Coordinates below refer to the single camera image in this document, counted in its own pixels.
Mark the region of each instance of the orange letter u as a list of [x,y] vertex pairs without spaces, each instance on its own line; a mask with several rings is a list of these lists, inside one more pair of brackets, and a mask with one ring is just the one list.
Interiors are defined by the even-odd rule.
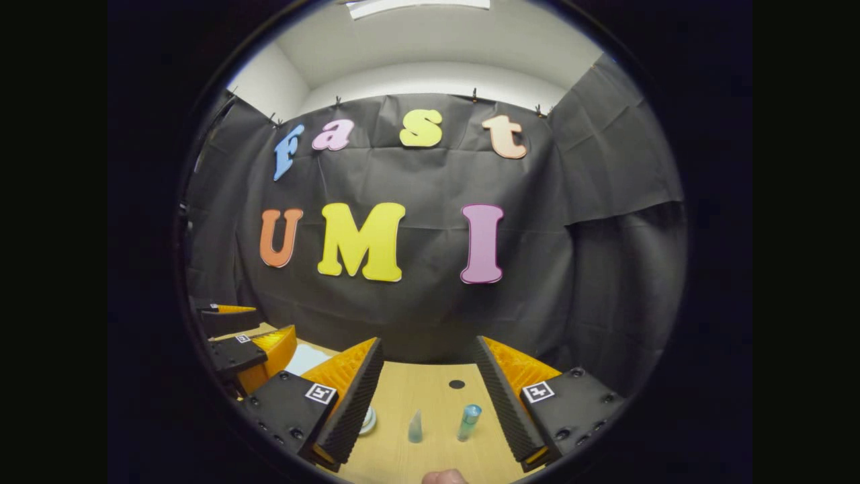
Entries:
[[290,208],[284,212],[286,228],[284,229],[284,246],[280,251],[274,251],[274,223],[280,217],[280,210],[266,210],[263,212],[263,229],[260,233],[260,257],[266,265],[272,267],[284,267],[292,257],[292,247],[296,242],[296,225],[298,219],[302,218],[302,210]]

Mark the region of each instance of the yellow letter m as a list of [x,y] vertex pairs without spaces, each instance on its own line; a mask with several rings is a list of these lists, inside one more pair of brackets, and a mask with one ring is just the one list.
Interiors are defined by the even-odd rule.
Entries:
[[355,226],[353,213],[346,203],[330,203],[322,208],[325,217],[325,244],[322,261],[316,265],[320,274],[339,276],[343,271],[337,262],[341,251],[347,273],[355,276],[361,261],[367,255],[367,264],[361,273],[373,281],[400,281],[402,272],[397,267],[397,224],[406,214],[398,203],[380,203],[367,215],[361,231]]

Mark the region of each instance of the foam letter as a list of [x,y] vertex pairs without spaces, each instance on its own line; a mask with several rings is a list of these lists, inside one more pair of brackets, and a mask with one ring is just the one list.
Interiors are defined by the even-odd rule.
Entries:
[[296,154],[298,149],[298,136],[304,133],[304,124],[300,124],[292,129],[292,131],[282,139],[274,148],[274,181],[278,181],[281,175],[286,173],[292,166],[290,157]]
[[433,146],[442,140],[442,115],[436,109],[414,109],[403,117],[400,142],[404,146]]
[[330,203],[322,208],[325,217],[325,242],[322,261],[316,265],[320,274],[339,276],[343,268],[337,262],[341,251],[347,273],[355,276],[359,264],[367,255],[367,264],[361,271],[374,281],[400,281],[402,272],[397,267],[397,224],[406,214],[406,208],[398,203],[380,203],[367,215],[361,232],[355,226],[352,212],[346,203]]
[[315,150],[329,150],[336,152],[347,146],[350,132],[353,131],[355,123],[350,120],[336,120],[322,127],[322,133],[319,133],[312,146]]
[[266,265],[284,267],[292,257],[292,247],[296,241],[296,225],[302,218],[303,212],[298,208],[290,208],[284,212],[286,228],[284,229],[284,245],[280,252],[274,251],[274,223],[280,217],[280,210],[263,212],[263,229],[260,232],[260,257]]
[[523,131],[519,124],[511,122],[505,115],[499,115],[484,121],[481,126],[489,128],[489,139],[499,156],[511,159],[525,156],[525,146],[513,143],[513,134]]
[[463,216],[469,221],[469,263],[460,273],[467,284],[489,284],[501,279],[495,263],[495,241],[499,219],[505,215],[495,205],[466,205]]

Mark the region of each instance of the table surface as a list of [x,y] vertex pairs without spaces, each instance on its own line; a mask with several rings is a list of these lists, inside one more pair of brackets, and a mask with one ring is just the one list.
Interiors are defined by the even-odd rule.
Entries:
[[[243,334],[254,336],[273,330],[264,323]],[[328,355],[338,353],[301,339],[298,342]],[[451,388],[448,383],[452,380],[460,380],[465,386]],[[470,439],[460,442],[457,429],[463,408],[469,404],[480,406],[483,412]],[[457,468],[468,482],[495,484],[539,472],[524,473],[513,459],[481,374],[473,363],[385,362],[371,406],[377,414],[376,426],[359,436],[349,462],[336,473],[347,481],[419,484],[427,472]],[[424,439],[412,444],[407,439],[407,429],[418,409]]]

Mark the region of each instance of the black cloth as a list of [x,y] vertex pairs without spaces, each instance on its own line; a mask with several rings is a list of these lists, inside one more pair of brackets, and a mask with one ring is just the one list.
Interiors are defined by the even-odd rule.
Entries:
[[[402,118],[437,109],[443,136],[402,146]],[[528,153],[502,158],[482,122],[508,115]],[[355,122],[349,145],[315,151],[333,120]],[[275,146],[298,124],[294,162],[273,180]],[[386,359],[464,363],[477,334],[559,369],[582,364],[625,394],[664,347],[683,288],[686,228],[672,155],[650,109],[606,56],[549,118],[503,102],[446,95],[378,96],[319,109],[274,127],[242,100],[207,143],[187,200],[195,300],[257,307],[277,327],[344,350],[384,341]],[[406,208],[397,231],[399,282],[325,276],[326,204],[356,225],[379,203]],[[504,210],[493,284],[465,284],[464,205]],[[265,265],[261,214],[301,208],[292,259]],[[275,227],[280,248],[284,220]]]

